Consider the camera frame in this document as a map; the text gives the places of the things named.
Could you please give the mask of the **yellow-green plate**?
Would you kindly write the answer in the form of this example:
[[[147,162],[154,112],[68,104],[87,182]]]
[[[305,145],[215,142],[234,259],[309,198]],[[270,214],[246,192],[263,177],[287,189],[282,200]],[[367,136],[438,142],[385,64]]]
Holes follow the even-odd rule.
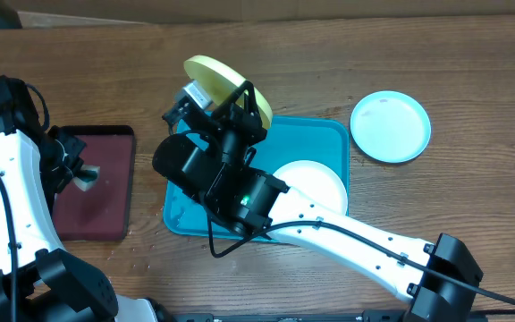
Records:
[[[228,65],[206,55],[194,55],[184,61],[183,67],[187,75],[201,85],[217,106],[221,105],[244,81],[247,81]],[[263,128],[269,130],[273,121],[271,106],[256,87],[254,92]]]

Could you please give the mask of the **white plate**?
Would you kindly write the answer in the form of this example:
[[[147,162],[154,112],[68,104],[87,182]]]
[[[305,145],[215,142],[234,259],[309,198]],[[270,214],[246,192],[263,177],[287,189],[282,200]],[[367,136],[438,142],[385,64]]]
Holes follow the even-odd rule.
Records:
[[[274,176],[333,212],[345,216],[349,208],[347,190],[331,168],[316,161],[298,160],[283,165]]]

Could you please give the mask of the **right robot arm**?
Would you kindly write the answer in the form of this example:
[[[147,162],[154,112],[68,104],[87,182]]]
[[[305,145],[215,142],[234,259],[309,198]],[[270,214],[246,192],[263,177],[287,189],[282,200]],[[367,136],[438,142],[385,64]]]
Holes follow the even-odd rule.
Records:
[[[319,252],[373,279],[408,303],[405,321],[467,321],[482,271],[461,241],[388,233],[346,214],[346,191],[326,165],[300,160],[274,174],[252,166],[267,135],[252,83],[211,98],[196,81],[164,119],[186,123],[156,149],[153,167],[203,207],[209,225],[241,242],[265,237]]]

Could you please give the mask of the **green scrubbing sponge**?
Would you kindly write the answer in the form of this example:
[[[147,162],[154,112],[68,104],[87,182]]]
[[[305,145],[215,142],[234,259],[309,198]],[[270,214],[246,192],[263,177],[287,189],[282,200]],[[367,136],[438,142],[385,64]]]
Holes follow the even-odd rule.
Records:
[[[99,174],[99,166],[83,165],[75,174],[73,182],[81,191],[88,191],[97,183]]]

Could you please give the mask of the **light blue plate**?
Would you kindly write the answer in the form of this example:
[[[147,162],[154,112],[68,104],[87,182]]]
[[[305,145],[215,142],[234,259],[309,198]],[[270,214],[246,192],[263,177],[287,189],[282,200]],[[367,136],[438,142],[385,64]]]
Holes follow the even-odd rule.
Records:
[[[397,91],[363,97],[350,116],[355,144],[367,156],[388,164],[409,162],[427,147],[432,124],[419,102]]]

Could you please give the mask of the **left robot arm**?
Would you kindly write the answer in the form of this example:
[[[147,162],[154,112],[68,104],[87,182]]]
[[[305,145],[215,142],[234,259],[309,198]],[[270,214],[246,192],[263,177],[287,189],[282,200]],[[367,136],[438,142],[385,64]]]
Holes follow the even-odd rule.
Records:
[[[172,321],[160,303],[115,293],[105,274],[65,250],[52,221],[55,197],[82,189],[83,140],[52,126],[32,100],[36,88],[0,76],[0,321]]]

